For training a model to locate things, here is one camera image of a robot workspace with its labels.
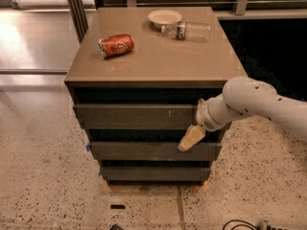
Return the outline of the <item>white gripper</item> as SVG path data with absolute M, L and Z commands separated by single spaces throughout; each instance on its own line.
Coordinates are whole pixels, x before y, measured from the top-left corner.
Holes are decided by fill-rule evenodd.
M 198 100 L 196 112 L 197 125 L 190 125 L 177 146 L 181 151 L 187 151 L 205 137 L 205 131 L 216 131 L 221 125 L 213 120 L 209 113 L 209 101 Z

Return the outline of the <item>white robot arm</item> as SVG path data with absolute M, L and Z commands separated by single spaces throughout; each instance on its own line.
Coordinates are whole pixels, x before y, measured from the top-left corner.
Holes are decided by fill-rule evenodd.
M 307 103 L 279 95 L 270 84 L 248 77 L 228 80 L 220 95 L 199 99 L 196 125 L 190 125 L 177 146 L 187 151 L 204 138 L 207 131 L 256 115 L 266 118 L 307 141 Z

